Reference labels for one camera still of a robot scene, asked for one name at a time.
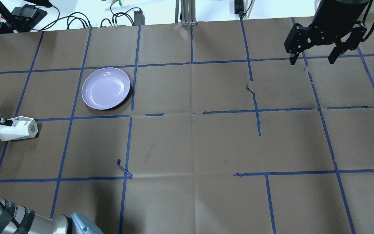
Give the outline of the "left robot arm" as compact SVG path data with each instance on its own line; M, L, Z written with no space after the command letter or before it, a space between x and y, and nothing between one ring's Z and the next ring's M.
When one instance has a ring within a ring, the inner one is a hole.
M0 117L2 141L34 138L38 126L33 118ZM101 234L100 228L80 212L53 219L39 215L25 206L0 198L0 234Z

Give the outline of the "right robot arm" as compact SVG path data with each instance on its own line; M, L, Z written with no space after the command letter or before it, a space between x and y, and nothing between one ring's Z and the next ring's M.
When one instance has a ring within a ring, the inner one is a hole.
M370 30L365 26L371 5L371 0L319 1L312 23L294 24L284 42L290 64L295 65L299 55L313 46L335 44L328 56L330 64L347 50L355 50L374 31L374 22Z

